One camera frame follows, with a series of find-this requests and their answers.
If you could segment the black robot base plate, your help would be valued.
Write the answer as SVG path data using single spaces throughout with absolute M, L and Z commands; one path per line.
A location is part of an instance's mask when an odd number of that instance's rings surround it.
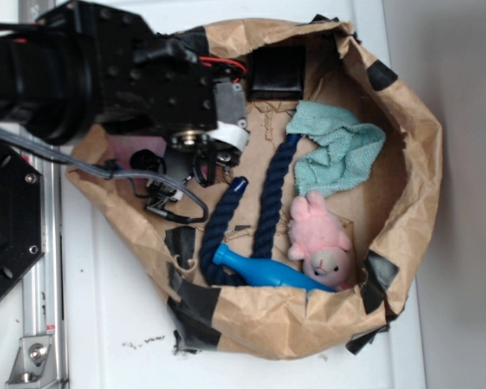
M 42 256 L 42 176 L 0 142 L 0 301 Z

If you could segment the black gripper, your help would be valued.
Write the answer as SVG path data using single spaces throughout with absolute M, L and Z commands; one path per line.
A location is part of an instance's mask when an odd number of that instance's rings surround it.
M 240 60 L 197 53 L 175 36 L 100 46 L 100 124 L 111 135 L 155 136 L 192 156 L 202 186 L 238 165 L 249 141 Z

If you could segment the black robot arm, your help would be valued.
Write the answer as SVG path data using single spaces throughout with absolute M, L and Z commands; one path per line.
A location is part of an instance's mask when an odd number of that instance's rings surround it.
M 46 143 L 155 136 L 209 169 L 238 165 L 249 141 L 239 62 L 203 38 L 155 33 L 140 16 L 69 1 L 34 24 L 0 24 L 0 122 Z

